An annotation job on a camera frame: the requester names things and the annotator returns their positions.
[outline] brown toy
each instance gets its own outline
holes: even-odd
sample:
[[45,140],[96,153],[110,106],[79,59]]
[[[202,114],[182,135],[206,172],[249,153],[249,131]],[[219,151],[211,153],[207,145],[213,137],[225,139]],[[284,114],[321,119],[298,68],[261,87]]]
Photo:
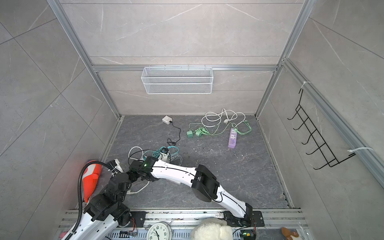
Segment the brown toy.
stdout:
[[282,234],[286,237],[286,240],[299,239],[299,234],[297,232],[291,232],[288,228],[281,228]]

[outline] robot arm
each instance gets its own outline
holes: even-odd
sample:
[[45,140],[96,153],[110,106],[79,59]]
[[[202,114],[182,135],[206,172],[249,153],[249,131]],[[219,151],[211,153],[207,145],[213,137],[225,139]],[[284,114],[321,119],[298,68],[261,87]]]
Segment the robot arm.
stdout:
[[144,162],[134,161],[129,170],[148,181],[163,178],[177,184],[183,183],[192,188],[198,199],[205,202],[213,200],[228,209],[236,222],[240,221],[239,226],[251,225],[252,206],[229,194],[204,165],[181,167],[154,157],[146,157]]
[[78,219],[78,228],[74,229],[75,224],[63,239],[101,240],[117,226],[126,226],[131,219],[131,214],[130,209],[122,202],[132,183],[139,177],[151,182],[164,178],[177,184],[183,183],[192,188],[198,199],[205,202],[213,200],[228,209],[232,214],[231,220],[237,226],[251,225],[252,206],[225,191],[204,165],[181,167],[161,159],[164,158],[146,157],[144,162],[134,160],[128,172],[122,172],[117,159],[108,162],[113,173],[108,185],[84,208],[84,212]]

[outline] purple power strip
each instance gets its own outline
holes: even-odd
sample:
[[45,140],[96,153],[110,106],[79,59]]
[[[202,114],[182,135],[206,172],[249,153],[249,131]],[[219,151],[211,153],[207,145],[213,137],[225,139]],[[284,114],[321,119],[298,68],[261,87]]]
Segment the purple power strip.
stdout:
[[231,128],[231,133],[229,135],[228,147],[235,148],[237,139],[237,132]]

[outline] white plush toy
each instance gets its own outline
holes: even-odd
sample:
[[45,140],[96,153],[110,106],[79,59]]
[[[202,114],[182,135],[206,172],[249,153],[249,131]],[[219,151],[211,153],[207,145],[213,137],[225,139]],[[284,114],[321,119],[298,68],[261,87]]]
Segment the white plush toy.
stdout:
[[227,222],[217,218],[202,220],[191,233],[191,240],[232,240],[232,228]]

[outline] stuffed animal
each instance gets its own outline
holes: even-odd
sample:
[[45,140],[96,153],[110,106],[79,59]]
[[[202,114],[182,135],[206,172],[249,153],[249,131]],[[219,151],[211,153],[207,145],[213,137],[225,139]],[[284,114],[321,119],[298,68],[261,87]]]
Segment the stuffed animal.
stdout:
[[191,233],[191,240],[233,240],[232,228],[227,222],[217,218],[207,218],[201,221]]
[[282,227],[281,232],[286,237],[286,240],[301,239],[297,232],[291,232],[288,228]]

